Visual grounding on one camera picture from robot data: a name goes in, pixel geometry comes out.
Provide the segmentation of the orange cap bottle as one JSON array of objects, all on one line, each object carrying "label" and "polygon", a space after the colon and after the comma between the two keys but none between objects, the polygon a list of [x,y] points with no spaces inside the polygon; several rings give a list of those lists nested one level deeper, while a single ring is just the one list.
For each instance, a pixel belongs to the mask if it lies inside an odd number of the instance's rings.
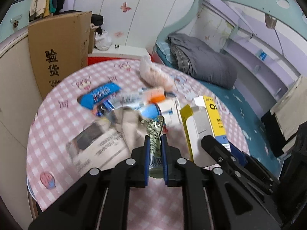
[{"label": "orange cap bottle", "polygon": [[139,91],[142,100],[146,103],[158,103],[165,100],[163,87],[146,88]]}]

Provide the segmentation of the pink stuffed plastic bag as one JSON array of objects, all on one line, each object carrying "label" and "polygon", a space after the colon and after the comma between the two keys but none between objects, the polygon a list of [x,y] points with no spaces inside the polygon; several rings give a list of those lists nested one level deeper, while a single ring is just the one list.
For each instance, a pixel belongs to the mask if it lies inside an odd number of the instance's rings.
[{"label": "pink stuffed plastic bag", "polygon": [[166,92],[175,88],[174,78],[152,63],[149,56],[143,56],[139,64],[141,78],[153,87],[162,87]]}]

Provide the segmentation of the patterned snack wrapper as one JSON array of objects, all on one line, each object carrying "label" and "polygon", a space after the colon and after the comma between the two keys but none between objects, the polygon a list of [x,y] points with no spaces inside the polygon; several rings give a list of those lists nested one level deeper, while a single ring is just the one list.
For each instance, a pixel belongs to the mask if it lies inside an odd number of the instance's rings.
[{"label": "patterned snack wrapper", "polygon": [[146,126],[147,136],[149,136],[149,176],[161,179],[163,167],[160,138],[164,128],[164,117],[159,115],[154,119],[144,119],[142,123]]}]

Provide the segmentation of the red storage box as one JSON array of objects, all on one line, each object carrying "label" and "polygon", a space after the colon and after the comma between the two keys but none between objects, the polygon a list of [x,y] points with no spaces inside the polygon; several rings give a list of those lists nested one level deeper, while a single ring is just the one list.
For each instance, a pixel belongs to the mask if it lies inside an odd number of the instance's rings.
[{"label": "red storage box", "polygon": [[150,60],[153,60],[152,56],[145,48],[111,45],[106,51],[94,48],[93,52],[88,54],[88,65],[118,59],[140,60],[143,56],[148,56]]}]

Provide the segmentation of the white bag on shelf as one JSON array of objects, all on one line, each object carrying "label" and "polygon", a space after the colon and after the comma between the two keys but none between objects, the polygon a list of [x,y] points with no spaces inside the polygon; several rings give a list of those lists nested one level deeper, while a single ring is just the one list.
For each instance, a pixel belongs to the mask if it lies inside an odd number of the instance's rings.
[{"label": "white bag on shelf", "polygon": [[100,51],[107,51],[112,45],[112,39],[109,36],[108,32],[102,30],[102,33],[99,34],[96,32],[95,35],[95,47]]}]

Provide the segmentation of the beige floor cabinet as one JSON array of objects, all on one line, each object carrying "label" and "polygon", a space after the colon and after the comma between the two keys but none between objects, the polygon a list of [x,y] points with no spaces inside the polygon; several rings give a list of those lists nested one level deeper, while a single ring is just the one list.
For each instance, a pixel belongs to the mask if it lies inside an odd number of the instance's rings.
[{"label": "beige floor cabinet", "polygon": [[1,43],[1,197],[14,220],[32,221],[26,186],[26,146],[42,102],[33,75],[24,28]]}]

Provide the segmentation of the blue snack wrapper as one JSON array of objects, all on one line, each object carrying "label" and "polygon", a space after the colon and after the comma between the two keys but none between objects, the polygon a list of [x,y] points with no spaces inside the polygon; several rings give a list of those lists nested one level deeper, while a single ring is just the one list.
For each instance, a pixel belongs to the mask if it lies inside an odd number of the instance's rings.
[{"label": "blue snack wrapper", "polygon": [[111,94],[116,94],[121,90],[121,87],[113,82],[104,83],[87,93],[77,98],[78,103],[89,110],[94,108],[94,105],[102,101]]}]

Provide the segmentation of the yellow white carton box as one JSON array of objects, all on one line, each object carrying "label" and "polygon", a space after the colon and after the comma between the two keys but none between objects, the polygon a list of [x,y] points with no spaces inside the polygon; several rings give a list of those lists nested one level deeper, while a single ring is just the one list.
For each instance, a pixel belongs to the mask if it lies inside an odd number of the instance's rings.
[{"label": "yellow white carton box", "polygon": [[230,150],[230,144],[213,98],[198,96],[194,103],[194,106],[186,105],[180,110],[190,160],[199,167],[209,167],[216,161],[201,147],[203,137],[212,136],[227,150]]}]

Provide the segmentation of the tall cardboard box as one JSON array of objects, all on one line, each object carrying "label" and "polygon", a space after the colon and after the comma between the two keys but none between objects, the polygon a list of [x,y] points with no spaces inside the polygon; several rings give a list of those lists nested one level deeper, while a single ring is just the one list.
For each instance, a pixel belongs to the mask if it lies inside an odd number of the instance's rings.
[{"label": "tall cardboard box", "polygon": [[43,98],[66,77],[87,66],[91,18],[91,12],[74,12],[28,26],[32,69]]}]

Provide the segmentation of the grey printed mailer bag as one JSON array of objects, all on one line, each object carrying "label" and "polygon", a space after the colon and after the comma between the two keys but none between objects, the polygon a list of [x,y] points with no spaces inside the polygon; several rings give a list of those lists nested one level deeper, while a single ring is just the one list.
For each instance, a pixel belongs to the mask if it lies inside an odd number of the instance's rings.
[{"label": "grey printed mailer bag", "polygon": [[107,120],[93,122],[68,142],[66,149],[81,176],[91,168],[114,168],[131,154],[122,134]]}]

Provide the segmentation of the grey folded quilt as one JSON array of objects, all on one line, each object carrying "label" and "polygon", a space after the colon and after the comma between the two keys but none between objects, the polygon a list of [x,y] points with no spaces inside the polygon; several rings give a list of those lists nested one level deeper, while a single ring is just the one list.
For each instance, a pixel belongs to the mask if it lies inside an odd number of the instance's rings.
[{"label": "grey folded quilt", "polygon": [[170,34],[168,41],[179,71],[196,80],[232,89],[237,80],[237,69],[230,57],[217,53],[205,42],[186,34]]}]

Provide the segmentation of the blue white box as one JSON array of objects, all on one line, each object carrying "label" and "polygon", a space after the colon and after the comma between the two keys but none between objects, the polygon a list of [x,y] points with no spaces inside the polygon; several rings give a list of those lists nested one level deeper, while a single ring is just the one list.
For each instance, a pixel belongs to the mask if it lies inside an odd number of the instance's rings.
[{"label": "blue white box", "polygon": [[176,99],[166,99],[157,104],[143,106],[138,111],[143,117],[149,119],[163,116],[165,124],[167,126],[173,126],[182,123],[180,109],[180,104]]}]

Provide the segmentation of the beige cloth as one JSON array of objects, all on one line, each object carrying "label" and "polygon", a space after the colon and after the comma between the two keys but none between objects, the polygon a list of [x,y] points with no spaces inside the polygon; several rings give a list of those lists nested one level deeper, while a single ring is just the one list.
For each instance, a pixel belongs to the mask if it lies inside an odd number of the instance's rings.
[{"label": "beige cloth", "polygon": [[144,118],[139,111],[121,107],[114,110],[112,116],[112,124],[122,134],[130,153],[133,149],[144,145],[145,135],[147,135],[146,124],[142,123]]}]

